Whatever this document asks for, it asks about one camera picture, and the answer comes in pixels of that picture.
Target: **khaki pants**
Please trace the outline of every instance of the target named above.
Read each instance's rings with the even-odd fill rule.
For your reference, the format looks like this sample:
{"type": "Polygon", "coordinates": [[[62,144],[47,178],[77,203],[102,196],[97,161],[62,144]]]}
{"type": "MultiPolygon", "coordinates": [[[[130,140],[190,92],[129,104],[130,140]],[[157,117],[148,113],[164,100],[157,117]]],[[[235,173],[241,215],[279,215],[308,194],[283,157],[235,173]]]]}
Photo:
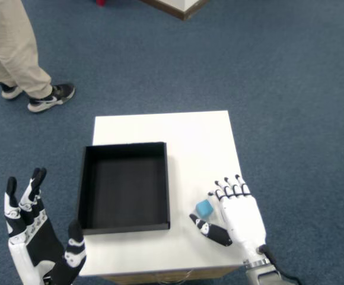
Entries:
{"type": "Polygon", "coordinates": [[[0,0],[0,82],[37,99],[52,91],[51,78],[38,65],[35,35],[21,0],[0,0]]]}

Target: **white shoe sole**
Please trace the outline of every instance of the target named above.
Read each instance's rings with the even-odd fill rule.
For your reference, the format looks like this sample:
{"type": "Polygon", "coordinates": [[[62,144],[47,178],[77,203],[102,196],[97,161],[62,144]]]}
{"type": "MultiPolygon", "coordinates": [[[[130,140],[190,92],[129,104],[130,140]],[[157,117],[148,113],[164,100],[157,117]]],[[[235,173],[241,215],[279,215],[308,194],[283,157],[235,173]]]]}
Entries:
{"type": "Polygon", "coordinates": [[[53,103],[42,103],[37,106],[31,105],[30,103],[27,105],[27,109],[33,113],[40,113],[42,111],[48,110],[49,108],[55,106],[55,105],[62,105],[65,102],[67,102],[70,98],[73,97],[75,94],[75,88],[73,88],[73,91],[70,93],[70,95],[62,100],[58,100],[53,103]]]}
{"type": "Polygon", "coordinates": [[[2,91],[1,94],[2,94],[2,97],[3,97],[4,99],[6,99],[6,100],[12,100],[12,99],[18,97],[19,94],[22,93],[22,92],[23,92],[23,90],[22,90],[19,86],[17,86],[13,92],[6,93],[6,92],[2,91]]]}

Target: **white robotic hand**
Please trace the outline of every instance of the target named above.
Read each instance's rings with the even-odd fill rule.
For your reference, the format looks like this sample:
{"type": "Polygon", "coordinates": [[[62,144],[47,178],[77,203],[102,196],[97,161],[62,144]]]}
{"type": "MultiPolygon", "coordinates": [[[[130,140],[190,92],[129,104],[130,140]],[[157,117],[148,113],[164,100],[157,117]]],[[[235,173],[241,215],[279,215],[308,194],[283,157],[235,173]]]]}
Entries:
{"type": "Polygon", "coordinates": [[[64,251],[40,198],[45,176],[46,169],[34,170],[19,204],[17,180],[8,179],[4,202],[8,247],[24,285],[70,285],[86,260],[84,237],[78,221],[70,223],[64,251]]]}
{"type": "Polygon", "coordinates": [[[266,230],[255,198],[243,179],[236,175],[234,179],[225,178],[225,182],[216,181],[220,187],[209,195],[215,195],[219,202],[222,218],[227,229],[208,224],[194,214],[190,218],[201,233],[222,245],[236,243],[243,250],[247,263],[260,261],[266,257],[258,248],[266,242],[266,230]]]}

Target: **black tray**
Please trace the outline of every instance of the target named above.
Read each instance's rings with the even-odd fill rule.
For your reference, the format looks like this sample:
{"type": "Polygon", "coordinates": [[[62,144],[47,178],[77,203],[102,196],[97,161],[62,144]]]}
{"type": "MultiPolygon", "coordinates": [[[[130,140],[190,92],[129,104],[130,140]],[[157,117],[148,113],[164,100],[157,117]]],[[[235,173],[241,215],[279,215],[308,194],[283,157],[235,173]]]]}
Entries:
{"type": "Polygon", "coordinates": [[[77,212],[85,235],[169,229],[166,143],[86,147],[77,212]]]}

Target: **blue cube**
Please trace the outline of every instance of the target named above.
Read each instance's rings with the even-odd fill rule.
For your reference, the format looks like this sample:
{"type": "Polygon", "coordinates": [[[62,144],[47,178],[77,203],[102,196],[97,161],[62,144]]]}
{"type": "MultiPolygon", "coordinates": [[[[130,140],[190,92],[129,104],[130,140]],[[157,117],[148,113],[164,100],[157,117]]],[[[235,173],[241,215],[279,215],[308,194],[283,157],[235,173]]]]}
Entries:
{"type": "Polygon", "coordinates": [[[205,219],[213,213],[213,207],[210,205],[208,200],[203,200],[196,205],[196,211],[200,218],[205,219]]]}

